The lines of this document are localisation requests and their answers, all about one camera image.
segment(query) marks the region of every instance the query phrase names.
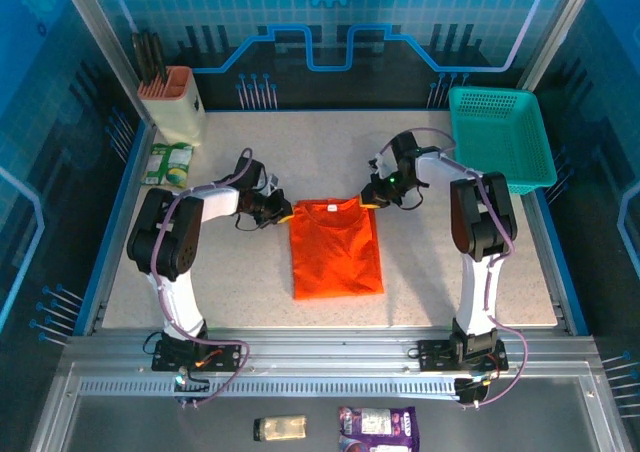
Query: teal plastic basket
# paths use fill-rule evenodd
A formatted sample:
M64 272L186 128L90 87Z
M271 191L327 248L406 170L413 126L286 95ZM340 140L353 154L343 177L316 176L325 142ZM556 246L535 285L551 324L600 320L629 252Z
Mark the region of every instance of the teal plastic basket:
M513 194L556 182L540 106L531 92L454 87L449 103L458 162L481 172L502 172Z

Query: knife block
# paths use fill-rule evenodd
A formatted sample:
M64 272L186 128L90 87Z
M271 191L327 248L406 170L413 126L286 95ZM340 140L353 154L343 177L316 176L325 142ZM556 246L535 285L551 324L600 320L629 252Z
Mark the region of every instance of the knife block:
M150 85L140 84L138 97L169 144L200 145L205 116L193 72L184 66L167 67L167 71L166 84L158 75Z

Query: purple snack bag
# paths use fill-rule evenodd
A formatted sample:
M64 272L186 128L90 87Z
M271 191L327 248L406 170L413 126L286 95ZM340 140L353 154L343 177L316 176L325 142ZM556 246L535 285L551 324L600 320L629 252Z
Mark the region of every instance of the purple snack bag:
M340 407L340 452L419 452L414 407Z

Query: green snack bag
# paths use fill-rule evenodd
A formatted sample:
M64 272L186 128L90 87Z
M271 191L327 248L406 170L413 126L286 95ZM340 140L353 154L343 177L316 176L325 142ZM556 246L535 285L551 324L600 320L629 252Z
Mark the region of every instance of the green snack bag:
M142 183L186 187L192 155L193 145L183 142L173 145L153 144Z

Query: robotic arm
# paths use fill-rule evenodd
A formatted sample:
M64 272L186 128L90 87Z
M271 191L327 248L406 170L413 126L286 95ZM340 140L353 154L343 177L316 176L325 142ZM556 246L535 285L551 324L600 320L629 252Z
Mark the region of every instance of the robotic arm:
M249 160L240 157L234 175L244 170ZM264 165L252 160L246 172L228 186L195 191L178 203L171 217L170 228L163 237L156 267L168 312L176 325L189 336L200 339L207 337L206 322L196 304L191 283L191 266L198 249L201 224L216 217L240 213L250 215L256 228L286 221L293 211L277 185L277 177L267 176ZM160 226L174 198L175 195L168 190L149 190L127 243L128 257L147 276L156 293L158 286L151 275L151 257ZM211 353L210 348L199 346L184 337L166 318L159 343L160 349L157 346L156 352L163 351L163 362L172 364L170 370L179 366L190 367L191 363Z
M460 307L453 319L448 350L454 367L476 363L477 359L496 352L496 347L501 345L495 324L489 317L495 315L497 279L502 265L502 260L498 259L507 251L507 244L486 210L476 178L470 176L466 167L449 159L436 147L420 148L410 131L398 134L390 146L397 171L391 172L381 154L370 161L374 173L361 193L361 203L374 208L384 208L392 203L402 206L405 194L418 187L433 187L449 194L451 234L462 254L463 280ZM492 208L510 239L514 240L517 226L504 175L474 174L481 177ZM431 362L442 363L438 358Z

